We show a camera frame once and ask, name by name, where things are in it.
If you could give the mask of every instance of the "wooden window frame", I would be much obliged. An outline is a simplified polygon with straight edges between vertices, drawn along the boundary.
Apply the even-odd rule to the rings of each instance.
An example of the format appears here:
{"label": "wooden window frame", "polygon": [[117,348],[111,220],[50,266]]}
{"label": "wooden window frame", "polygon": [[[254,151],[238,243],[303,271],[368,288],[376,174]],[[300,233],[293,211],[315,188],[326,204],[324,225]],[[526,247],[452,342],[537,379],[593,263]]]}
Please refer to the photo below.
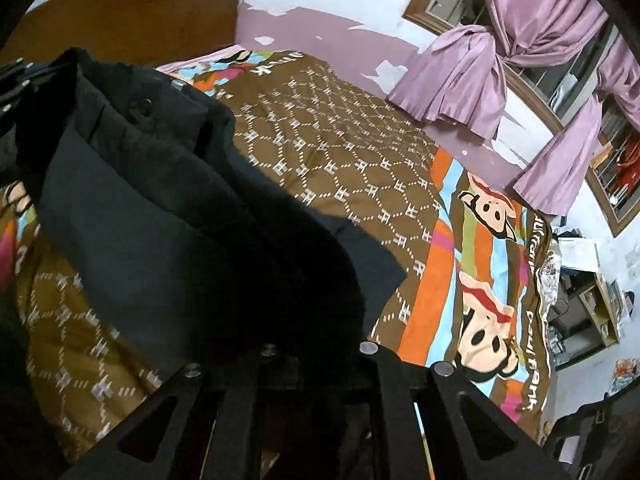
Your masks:
{"label": "wooden window frame", "polygon": [[[402,17],[430,32],[440,35],[451,30],[453,25],[426,11],[432,1],[433,0],[411,0]],[[537,115],[553,135],[562,130],[563,126],[558,116],[556,116],[553,110],[540,99],[533,89],[508,65],[504,66],[504,75],[506,76],[509,88]],[[632,219],[640,213],[640,202],[633,206],[624,218],[618,220],[609,203],[607,193],[591,167],[587,170],[586,181],[607,219],[613,237],[617,237],[629,225]]]}

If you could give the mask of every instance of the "black metal frame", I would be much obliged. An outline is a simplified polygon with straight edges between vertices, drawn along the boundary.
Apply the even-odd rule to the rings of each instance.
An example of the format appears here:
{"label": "black metal frame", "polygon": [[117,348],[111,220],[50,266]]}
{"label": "black metal frame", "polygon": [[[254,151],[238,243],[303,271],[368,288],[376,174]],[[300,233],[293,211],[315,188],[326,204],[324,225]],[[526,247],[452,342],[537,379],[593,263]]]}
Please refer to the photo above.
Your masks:
{"label": "black metal frame", "polygon": [[257,479],[269,402],[335,395],[370,409],[375,478],[428,480],[417,403],[437,480],[565,479],[559,463],[452,365],[403,363],[365,343],[339,391],[307,392],[296,360],[249,355],[188,365],[99,442],[64,480]]}

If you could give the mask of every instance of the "bed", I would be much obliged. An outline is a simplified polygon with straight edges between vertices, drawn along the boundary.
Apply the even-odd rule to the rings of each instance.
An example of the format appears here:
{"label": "bed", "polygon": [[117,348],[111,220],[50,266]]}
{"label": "bed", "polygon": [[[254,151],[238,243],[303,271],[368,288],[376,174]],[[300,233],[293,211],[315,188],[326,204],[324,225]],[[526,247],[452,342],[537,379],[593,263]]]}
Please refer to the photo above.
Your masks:
{"label": "bed", "polygon": [[[186,59],[159,70],[232,109],[236,148],[252,164],[305,205],[360,225],[405,270],[404,282],[382,312],[368,320],[369,339],[407,362],[455,364],[536,438],[550,379],[548,302],[537,286],[548,258],[547,222],[468,173],[404,112],[342,81],[322,60],[303,52],[258,52],[234,45],[235,24],[229,25],[229,17],[234,19],[238,0],[216,0],[219,11],[209,7],[201,14],[198,6],[210,0],[189,0],[182,10],[172,6],[173,0],[143,0],[142,6],[141,1],[121,0],[106,10],[110,6],[101,6],[102,0],[51,0],[23,20],[0,58],[19,54],[44,61],[68,46],[84,44],[98,59],[154,66]],[[83,13],[66,20],[66,35],[47,25],[61,23],[79,4]],[[162,12],[153,12],[148,19],[145,8],[152,7],[166,8],[171,18],[163,23]],[[133,14],[120,22],[118,16],[127,9]],[[193,16],[198,16],[199,28],[189,28],[187,34],[180,24]],[[131,33],[133,39],[105,41],[104,28],[92,25],[104,20],[112,37],[117,30],[118,37]],[[149,23],[155,27],[149,50],[144,34],[131,32],[144,20],[147,31]],[[171,40],[176,30],[180,41]],[[170,38],[166,48],[158,38]],[[206,54],[206,45],[216,52]],[[18,250],[32,243],[36,225],[33,215],[30,225],[22,226],[26,234],[18,240]],[[42,261],[50,267],[56,263],[53,256]],[[100,325],[81,298],[68,306],[72,321],[78,320],[77,330],[89,331],[81,344],[74,346],[60,334],[58,303],[36,329],[30,323],[29,298],[35,276],[43,270],[38,274],[38,264],[26,259],[20,263],[30,272],[20,282],[18,309],[31,335],[32,383],[41,406],[47,406],[47,420],[72,446],[68,456],[74,460],[158,386],[158,375],[120,347],[117,330]],[[66,267],[59,276],[75,285],[75,273]],[[42,304],[40,309],[46,314]],[[51,325],[43,330],[47,319]],[[43,348],[63,349],[64,371],[86,387],[63,395],[59,385],[64,373]],[[100,348],[115,351],[104,357]],[[105,366],[113,384],[106,383]],[[106,391],[105,386],[118,395],[92,393],[96,388]],[[73,396],[95,404],[90,420],[65,415]]]}
{"label": "bed", "polygon": [[406,279],[371,340],[414,364],[454,363],[536,437],[549,380],[535,278],[550,239],[542,217],[302,52],[235,46],[159,70],[228,105],[236,147],[270,179],[392,252]]}

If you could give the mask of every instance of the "bolt head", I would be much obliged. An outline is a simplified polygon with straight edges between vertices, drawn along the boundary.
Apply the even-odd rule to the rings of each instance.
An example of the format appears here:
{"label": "bolt head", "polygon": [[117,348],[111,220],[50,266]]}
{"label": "bolt head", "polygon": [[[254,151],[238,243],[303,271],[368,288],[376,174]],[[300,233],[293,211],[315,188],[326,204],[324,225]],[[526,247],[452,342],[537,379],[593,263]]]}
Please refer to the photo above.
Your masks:
{"label": "bolt head", "polygon": [[373,355],[378,351],[378,345],[371,341],[363,341],[360,343],[360,353],[364,355]]}
{"label": "bolt head", "polygon": [[276,355],[276,350],[276,345],[274,345],[273,343],[268,343],[262,347],[260,355],[262,357],[274,357],[274,355]]}
{"label": "bolt head", "polygon": [[449,377],[453,373],[453,365],[446,361],[438,361],[433,365],[433,371],[441,377]]}
{"label": "bolt head", "polygon": [[185,367],[182,369],[182,373],[188,379],[199,377],[200,375],[202,375],[202,366],[197,363],[190,363],[188,365],[185,365]]}

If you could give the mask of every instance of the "snap button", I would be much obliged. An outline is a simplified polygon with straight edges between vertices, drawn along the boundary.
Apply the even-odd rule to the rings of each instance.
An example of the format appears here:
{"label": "snap button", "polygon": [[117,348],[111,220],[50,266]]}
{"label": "snap button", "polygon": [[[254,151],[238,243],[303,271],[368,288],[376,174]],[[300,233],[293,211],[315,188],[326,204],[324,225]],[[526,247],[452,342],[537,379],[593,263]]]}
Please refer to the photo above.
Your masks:
{"label": "snap button", "polygon": [[151,117],[151,113],[154,110],[154,103],[151,99],[140,99],[138,102],[138,109],[143,117]]}

